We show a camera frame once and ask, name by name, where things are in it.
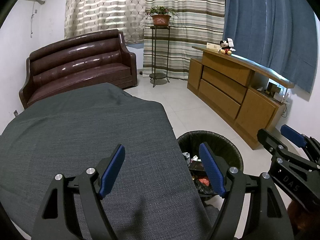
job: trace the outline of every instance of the sofa backrest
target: sofa backrest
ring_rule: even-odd
[[[58,41],[30,54],[37,87],[88,68],[121,63],[119,31],[88,33]]]

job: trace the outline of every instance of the blue curtain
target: blue curtain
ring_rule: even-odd
[[[235,54],[269,67],[311,92],[317,30],[306,0],[226,0],[223,39]]]

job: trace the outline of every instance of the mickey mouse plush toy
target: mickey mouse plush toy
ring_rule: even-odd
[[[221,54],[231,55],[232,51],[236,51],[235,49],[232,48],[233,41],[230,38],[228,38],[228,41],[220,41],[220,45],[221,45],[221,49],[219,50],[219,52]]]

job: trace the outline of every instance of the terracotta pot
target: terracotta pot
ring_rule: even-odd
[[[171,18],[170,15],[162,15],[162,14],[156,14],[151,16],[153,19],[153,24],[156,26],[168,26],[169,20]]]

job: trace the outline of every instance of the sofa armrest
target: sofa armrest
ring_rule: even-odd
[[[122,63],[131,68],[132,83],[137,85],[137,58],[136,54],[130,52],[124,42],[123,32],[119,32],[120,52],[122,57]]]
[[[19,91],[19,97],[24,109],[28,108],[28,101],[32,94],[36,91],[36,86],[33,83],[33,75],[30,68],[30,58],[27,58],[27,76],[26,82]]]

